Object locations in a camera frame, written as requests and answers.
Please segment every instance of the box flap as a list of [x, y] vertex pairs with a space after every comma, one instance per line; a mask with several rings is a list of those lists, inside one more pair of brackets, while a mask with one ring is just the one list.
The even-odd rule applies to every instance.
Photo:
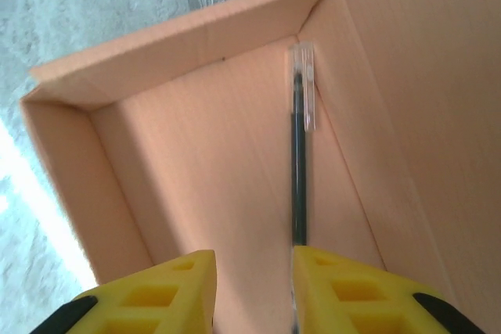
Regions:
[[[387, 185], [387, 207], [400, 206], [411, 233], [419, 235], [415, 239], [430, 241], [430, 259], [421, 258], [422, 250], [411, 254], [423, 262], [414, 273], [443, 267], [452, 291], [439, 270], [429, 275], [432, 284], [494, 332], [501, 326], [501, 0], [345, 1], [346, 25], [357, 35], [352, 39], [358, 51], [344, 58], [352, 50], [345, 52], [346, 43], [319, 48], [329, 51], [331, 62], [336, 57], [353, 66], [347, 72], [341, 63], [330, 63], [335, 68], [326, 76], [334, 88], [324, 89], [323, 99], [330, 103], [330, 119], [362, 203], [369, 216], [374, 188]], [[340, 19], [332, 12], [330, 17]], [[305, 31], [312, 32], [310, 22]], [[334, 30], [319, 33], [320, 44], [327, 33]], [[339, 29], [335, 33], [331, 42], [339, 43]], [[365, 77], [355, 72], [355, 64]], [[335, 97], [340, 91], [354, 101], [350, 108]], [[375, 144], [379, 148], [364, 146]], [[406, 199], [400, 200], [404, 192]], [[414, 223], [413, 216], [422, 219]], [[382, 224], [369, 220], [380, 244]], [[398, 248], [409, 252], [421, 245], [407, 240], [394, 237]], [[381, 253], [387, 262], [384, 248]]]
[[228, 0], [35, 67], [33, 100], [95, 109], [296, 34], [318, 0]]
[[66, 106], [22, 102], [21, 107], [59, 199], [71, 208], [68, 216], [96, 280], [153, 266], [88, 115]]

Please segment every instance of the black pen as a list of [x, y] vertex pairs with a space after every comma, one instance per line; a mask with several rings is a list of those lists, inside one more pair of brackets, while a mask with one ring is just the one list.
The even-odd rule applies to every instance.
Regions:
[[292, 244], [305, 246], [307, 240], [306, 212], [306, 130], [305, 91], [303, 75], [294, 73], [291, 119], [292, 145]]

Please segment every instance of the pen cap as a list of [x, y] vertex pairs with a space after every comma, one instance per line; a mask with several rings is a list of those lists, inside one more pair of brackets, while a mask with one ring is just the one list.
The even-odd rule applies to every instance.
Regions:
[[289, 48], [292, 110], [305, 114], [305, 130], [315, 130], [315, 71], [313, 69], [313, 44], [301, 42]]

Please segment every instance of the cardboard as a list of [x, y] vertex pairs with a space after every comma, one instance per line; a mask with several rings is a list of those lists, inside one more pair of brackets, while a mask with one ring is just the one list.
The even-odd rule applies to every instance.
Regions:
[[499, 0], [231, 0], [35, 67], [21, 106], [100, 282], [201, 248], [221, 332], [290, 332], [290, 93], [311, 244], [501, 327]]

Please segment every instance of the gray floor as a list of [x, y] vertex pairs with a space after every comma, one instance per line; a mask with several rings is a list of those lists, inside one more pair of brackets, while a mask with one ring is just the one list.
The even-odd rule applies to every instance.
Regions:
[[22, 125], [29, 67], [221, 1], [0, 0], [0, 332], [96, 283]]

